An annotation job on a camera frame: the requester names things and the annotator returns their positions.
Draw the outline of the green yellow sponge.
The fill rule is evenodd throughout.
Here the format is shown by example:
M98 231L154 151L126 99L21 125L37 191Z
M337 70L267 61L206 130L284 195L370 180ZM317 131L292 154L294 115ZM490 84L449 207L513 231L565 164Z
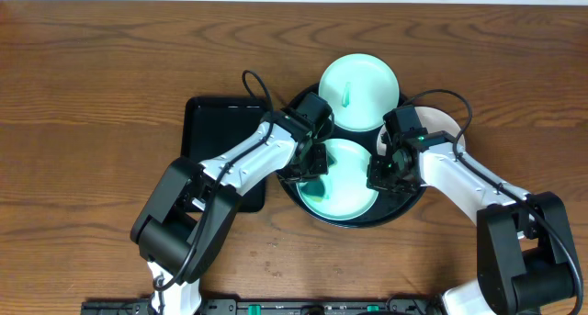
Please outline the green yellow sponge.
M318 179L304 183L300 187L300 194L314 202L322 202L327 194L325 183Z

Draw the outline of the white plate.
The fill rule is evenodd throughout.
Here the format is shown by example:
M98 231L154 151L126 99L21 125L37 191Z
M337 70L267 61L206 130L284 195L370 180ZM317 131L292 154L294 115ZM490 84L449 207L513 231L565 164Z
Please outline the white plate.
M460 131L459 124L444 111L433 107L416 107L415 111L423 127L427 128L429 133L437 131L446 131L453 137L457 137ZM379 130L377 137L376 150L378 155L386 153L387 146L384 141L387 134L384 126Z

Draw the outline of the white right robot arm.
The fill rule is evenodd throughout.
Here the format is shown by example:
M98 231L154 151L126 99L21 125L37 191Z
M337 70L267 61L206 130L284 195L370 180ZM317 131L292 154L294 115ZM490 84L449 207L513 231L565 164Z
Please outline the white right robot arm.
M444 131L385 132L377 150L368 187L412 193L430 186L476 225L477 276L442 294L445 314L531 314L568 298L572 313L581 312L582 271L559 197L507 183Z

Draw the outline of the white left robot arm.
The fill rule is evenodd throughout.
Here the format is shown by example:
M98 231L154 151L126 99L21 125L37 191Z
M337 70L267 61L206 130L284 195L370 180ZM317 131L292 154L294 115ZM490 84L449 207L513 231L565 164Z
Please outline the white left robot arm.
M130 230L153 274L151 314L194 314L199 280L219 254L244 196L270 174L287 183L326 174L319 134L331 111L270 112L227 152L194 163L172 161Z

